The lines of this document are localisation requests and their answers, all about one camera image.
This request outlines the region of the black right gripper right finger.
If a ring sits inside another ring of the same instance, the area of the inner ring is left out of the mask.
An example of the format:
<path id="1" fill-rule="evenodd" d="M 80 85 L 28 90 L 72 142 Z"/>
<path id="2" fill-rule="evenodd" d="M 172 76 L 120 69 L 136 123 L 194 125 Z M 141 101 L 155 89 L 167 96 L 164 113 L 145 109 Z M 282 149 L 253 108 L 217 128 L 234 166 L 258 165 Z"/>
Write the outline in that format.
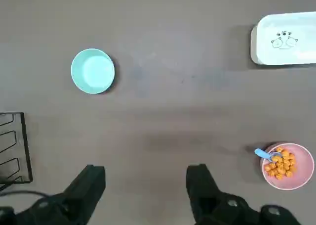
<path id="1" fill-rule="evenodd" d="M 222 192 L 205 164 L 189 165 L 186 189 L 197 225 L 299 225 L 294 215 L 278 205 L 253 210 L 239 196 Z"/>

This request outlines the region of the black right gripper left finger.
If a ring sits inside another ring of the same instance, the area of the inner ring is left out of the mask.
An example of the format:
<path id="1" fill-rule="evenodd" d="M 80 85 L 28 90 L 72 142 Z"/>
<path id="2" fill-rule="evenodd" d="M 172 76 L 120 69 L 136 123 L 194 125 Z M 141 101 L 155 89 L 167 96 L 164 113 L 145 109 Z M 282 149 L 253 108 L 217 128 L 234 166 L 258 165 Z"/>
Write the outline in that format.
<path id="1" fill-rule="evenodd" d="M 1 206 L 2 225 L 86 225 L 106 188 L 105 167 L 87 165 L 61 193 L 48 195 L 32 190 L 8 191 L 1 197 L 18 194 L 37 195 L 28 209 L 16 213 Z"/>

